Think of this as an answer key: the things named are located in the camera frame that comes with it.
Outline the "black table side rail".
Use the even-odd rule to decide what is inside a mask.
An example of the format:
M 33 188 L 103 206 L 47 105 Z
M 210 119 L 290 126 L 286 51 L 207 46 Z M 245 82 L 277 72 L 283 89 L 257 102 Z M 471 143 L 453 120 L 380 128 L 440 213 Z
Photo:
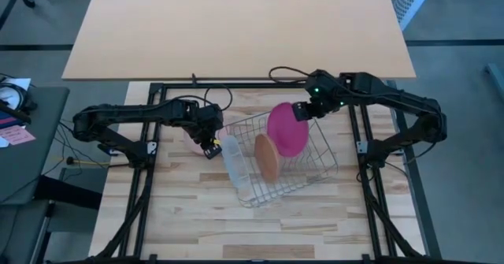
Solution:
M 409 188 L 413 198 L 413 206 L 417 215 L 425 253 L 427 256 L 433 258 L 442 258 L 419 168 L 416 161 L 410 161 L 415 156 L 413 148 L 408 146 L 403 151 L 404 166 L 408 174 Z

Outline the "magenta round plate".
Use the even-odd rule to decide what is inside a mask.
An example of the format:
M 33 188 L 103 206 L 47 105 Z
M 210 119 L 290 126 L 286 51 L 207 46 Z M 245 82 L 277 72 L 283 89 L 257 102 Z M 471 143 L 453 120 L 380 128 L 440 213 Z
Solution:
M 309 124 L 308 121 L 297 121 L 292 104 L 282 102 L 268 116 L 267 135 L 281 156 L 293 158 L 302 153 L 308 143 Z

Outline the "large wooden desk top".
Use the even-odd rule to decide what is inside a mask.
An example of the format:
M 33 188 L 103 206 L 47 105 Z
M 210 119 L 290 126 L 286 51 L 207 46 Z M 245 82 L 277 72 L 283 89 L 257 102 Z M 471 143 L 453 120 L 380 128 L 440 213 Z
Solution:
M 391 0 L 91 0 L 63 78 L 249 80 L 279 65 L 415 77 Z

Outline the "white paper sheet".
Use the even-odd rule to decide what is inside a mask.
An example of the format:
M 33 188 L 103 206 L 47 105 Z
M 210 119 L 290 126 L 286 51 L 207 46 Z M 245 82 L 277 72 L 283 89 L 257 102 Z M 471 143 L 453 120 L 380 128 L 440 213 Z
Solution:
M 1 78 L 0 102 L 12 110 L 29 111 L 35 106 L 28 93 L 30 83 L 30 79 Z

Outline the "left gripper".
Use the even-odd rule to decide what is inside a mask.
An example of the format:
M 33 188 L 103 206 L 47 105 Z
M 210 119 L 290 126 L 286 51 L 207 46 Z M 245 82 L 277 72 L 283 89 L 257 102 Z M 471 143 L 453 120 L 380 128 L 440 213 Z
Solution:
M 218 117 L 208 119 L 198 119 L 187 127 L 187 133 L 196 143 L 208 143 L 202 145 L 203 154 L 212 159 L 222 152 L 222 148 L 217 143 L 209 143 L 215 139 L 216 132 L 223 128 L 223 122 Z

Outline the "grey side table leg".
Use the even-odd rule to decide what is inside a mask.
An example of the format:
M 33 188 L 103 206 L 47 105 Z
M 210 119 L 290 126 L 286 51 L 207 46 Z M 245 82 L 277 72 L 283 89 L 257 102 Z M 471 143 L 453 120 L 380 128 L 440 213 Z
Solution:
M 50 241 L 51 232 L 48 231 L 50 220 L 54 214 L 55 203 L 53 200 L 46 202 L 46 209 L 40 226 L 39 234 L 35 242 L 30 264 L 43 264 L 46 250 Z

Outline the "yellow-handled tool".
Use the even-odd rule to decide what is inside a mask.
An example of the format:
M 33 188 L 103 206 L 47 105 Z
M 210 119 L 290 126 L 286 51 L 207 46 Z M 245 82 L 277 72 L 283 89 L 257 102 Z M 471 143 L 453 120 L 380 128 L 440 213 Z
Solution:
M 108 162 L 89 162 L 80 159 L 75 159 L 74 157 L 67 157 L 65 159 L 67 165 L 96 165 L 100 167 L 106 167 L 109 165 Z

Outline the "translucent white cutlery holder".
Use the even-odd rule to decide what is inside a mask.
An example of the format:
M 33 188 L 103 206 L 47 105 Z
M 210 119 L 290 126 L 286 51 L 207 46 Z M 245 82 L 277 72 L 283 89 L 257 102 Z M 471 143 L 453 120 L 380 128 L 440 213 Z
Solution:
M 249 188 L 250 175 L 238 140 L 234 136 L 224 136 L 221 139 L 221 148 L 224 165 L 228 171 L 232 185 L 238 191 L 244 191 L 246 188 Z

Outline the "grey metal desk leg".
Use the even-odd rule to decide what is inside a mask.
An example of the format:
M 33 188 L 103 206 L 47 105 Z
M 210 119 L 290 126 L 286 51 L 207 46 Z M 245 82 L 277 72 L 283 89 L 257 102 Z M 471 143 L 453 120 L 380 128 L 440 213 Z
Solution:
M 504 85 L 504 75 L 495 63 L 488 63 L 484 70 L 493 79 L 495 84 Z

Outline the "grey wire dish rack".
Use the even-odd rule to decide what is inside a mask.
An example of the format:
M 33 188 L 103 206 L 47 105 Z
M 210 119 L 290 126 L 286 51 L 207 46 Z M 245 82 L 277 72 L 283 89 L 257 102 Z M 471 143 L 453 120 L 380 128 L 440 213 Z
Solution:
M 267 132 L 268 116 L 261 113 L 224 126 L 228 136 L 238 140 L 246 159 L 250 187 L 244 191 L 234 187 L 240 205 L 246 208 L 263 206 L 300 188 L 326 180 L 339 169 L 335 152 L 324 137 L 319 121 L 311 120 L 308 122 L 309 140 L 302 153 L 293 158 L 281 156 L 278 181 L 266 183 L 254 157 L 254 143 L 257 135 Z

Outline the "grey side table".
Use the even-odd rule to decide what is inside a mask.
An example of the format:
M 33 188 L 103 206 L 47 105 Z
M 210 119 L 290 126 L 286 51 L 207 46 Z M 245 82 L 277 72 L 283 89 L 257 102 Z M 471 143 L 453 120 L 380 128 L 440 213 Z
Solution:
M 35 139 L 0 148 L 0 206 L 32 200 L 43 172 L 56 128 L 65 108 L 69 89 L 37 87 L 29 91 L 37 108 L 29 113 L 26 129 Z

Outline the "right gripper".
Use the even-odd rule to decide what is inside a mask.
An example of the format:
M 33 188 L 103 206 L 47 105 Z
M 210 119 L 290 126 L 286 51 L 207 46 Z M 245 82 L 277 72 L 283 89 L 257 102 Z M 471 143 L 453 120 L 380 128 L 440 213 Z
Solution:
M 313 117 L 324 117 L 328 113 L 339 111 L 345 105 L 343 96 L 348 95 L 341 79 L 322 69 L 310 73 L 305 83 L 305 90 L 310 96 L 310 102 L 292 104 L 292 111 L 297 121 L 308 121 Z

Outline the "pink sticky note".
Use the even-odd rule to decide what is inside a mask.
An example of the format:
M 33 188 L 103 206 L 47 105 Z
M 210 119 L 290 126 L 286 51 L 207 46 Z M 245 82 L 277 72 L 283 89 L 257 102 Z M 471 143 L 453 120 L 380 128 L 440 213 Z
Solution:
M 26 130 L 24 126 L 14 125 L 0 129 L 0 148 L 26 143 L 32 140 L 35 140 L 35 137 Z

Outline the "pale pink round plate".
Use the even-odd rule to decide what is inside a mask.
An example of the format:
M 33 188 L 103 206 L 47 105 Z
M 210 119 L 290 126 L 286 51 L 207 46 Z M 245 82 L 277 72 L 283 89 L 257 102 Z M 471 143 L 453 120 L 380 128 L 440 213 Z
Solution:
M 228 130 L 226 128 L 222 128 L 217 131 L 216 138 L 218 140 L 221 140 L 224 136 L 227 136 L 227 135 L 228 135 Z M 193 151 L 194 153 L 196 153 L 198 155 L 204 155 L 203 149 L 198 144 L 196 144 L 194 142 L 194 140 L 186 132 L 183 133 L 183 141 L 184 141 L 185 146 L 189 150 Z

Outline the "orange round plate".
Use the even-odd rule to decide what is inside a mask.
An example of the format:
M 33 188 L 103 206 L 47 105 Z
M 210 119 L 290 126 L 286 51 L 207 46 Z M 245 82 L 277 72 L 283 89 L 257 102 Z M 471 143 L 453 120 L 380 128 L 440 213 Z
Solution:
M 254 157 L 263 180 L 269 184 L 276 183 L 280 175 L 280 155 L 275 143 L 267 134 L 255 137 Z

